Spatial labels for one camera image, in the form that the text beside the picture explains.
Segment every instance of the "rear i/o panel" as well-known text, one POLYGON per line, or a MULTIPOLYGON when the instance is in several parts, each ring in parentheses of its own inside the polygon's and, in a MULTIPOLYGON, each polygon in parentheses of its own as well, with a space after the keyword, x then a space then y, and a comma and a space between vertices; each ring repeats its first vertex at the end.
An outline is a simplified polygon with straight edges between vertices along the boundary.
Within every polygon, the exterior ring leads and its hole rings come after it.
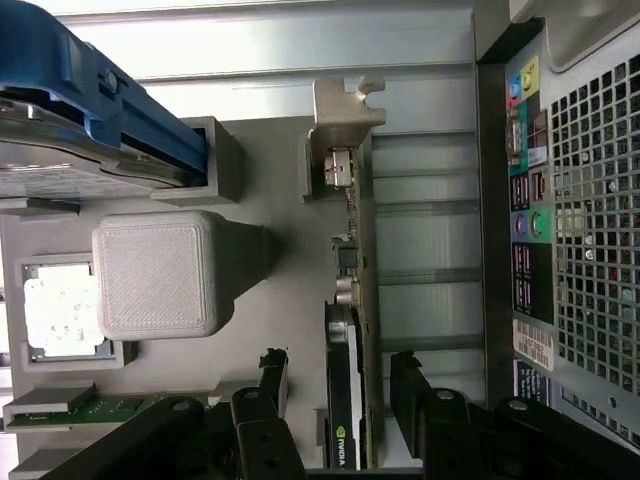
MULTIPOLYGON (((553 198, 549 181, 547 111, 540 108, 537 56, 506 78, 514 350, 542 370, 553 366, 553 198), (524 321, 541 322, 539 325, 524 321)), ((522 372, 514 371, 514 377, 522 372)))

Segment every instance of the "ps/2 port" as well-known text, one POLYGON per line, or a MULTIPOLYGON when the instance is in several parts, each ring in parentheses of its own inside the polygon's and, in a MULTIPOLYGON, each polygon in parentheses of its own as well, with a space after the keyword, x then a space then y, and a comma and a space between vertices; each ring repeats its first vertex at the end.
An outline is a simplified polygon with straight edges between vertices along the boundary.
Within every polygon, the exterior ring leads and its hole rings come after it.
POLYGON ((519 237, 527 235, 527 217, 523 213, 516 217, 515 230, 519 237))
POLYGON ((542 231, 543 231, 543 220, 542 220, 542 215, 540 215, 538 212, 533 212, 533 215, 531 215, 531 234, 534 237, 539 237, 540 235, 542 235, 542 231))

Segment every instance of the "barcode label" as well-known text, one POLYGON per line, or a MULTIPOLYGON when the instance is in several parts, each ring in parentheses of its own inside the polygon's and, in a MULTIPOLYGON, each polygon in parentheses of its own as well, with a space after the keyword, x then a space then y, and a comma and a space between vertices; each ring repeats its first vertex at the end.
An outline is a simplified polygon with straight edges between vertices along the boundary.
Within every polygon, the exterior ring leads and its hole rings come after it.
POLYGON ((514 319, 513 348, 529 360, 553 371, 553 337, 541 328, 514 319))

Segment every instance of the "white label sticker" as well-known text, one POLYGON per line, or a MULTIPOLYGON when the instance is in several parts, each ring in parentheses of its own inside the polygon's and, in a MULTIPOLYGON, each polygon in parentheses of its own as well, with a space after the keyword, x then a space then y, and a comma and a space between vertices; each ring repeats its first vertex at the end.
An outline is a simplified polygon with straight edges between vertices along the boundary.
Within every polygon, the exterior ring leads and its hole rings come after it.
POLYGON ((529 168, 542 165, 548 160, 547 147, 536 147, 528 150, 529 168))
POLYGON ((553 337, 541 328, 514 319, 513 348, 534 363, 553 371, 553 337))

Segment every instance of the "metal bracket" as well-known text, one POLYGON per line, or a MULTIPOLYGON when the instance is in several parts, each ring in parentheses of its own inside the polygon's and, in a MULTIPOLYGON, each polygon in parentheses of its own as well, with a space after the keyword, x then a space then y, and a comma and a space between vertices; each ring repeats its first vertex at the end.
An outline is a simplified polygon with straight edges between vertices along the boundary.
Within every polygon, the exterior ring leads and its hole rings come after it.
MULTIPOLYGON (((69 413, 95 392, 96 386, 91 381, 76 380, 39 385, 3 407, 4 432, 14 433, 20 430, 19 427, 11 425, 16 415, 69 413)), ((47 429, 64 431, 69 430, 69 427, 54 426, 47 429)))
POLYGON ((287 370, 289 357, 282 349, 269 348, 267 354, 260 357, 258 365, 262 369, 259 388, 267 392, 276 407, 278 416, 284 418, 289 395, 287 370))
POLYGON ((413 352, 391 356, 390 400, 400 432, 413 458, 424 452, 424 402, 431 386, 419 368, 422 365, 413 352))
POLYGON ((160 188, 151 200, 176 207, 200 207, 238 202, 245 188, 245 152, 238 141, 214 117, 183 118, 201 130, 207 140, 207 184, 190 188, 160 188))
POLYGON ((314 82, 315 127, 308 136, 311 169, 322 168, 327 184, 351 185, 349 151, 360 147, 373 127, 387 121, 384 108, 369 108, 367 95, 384 89, 384 80, 371 77, 362 77, 355 92, 345 90, 344 79, 314 82))

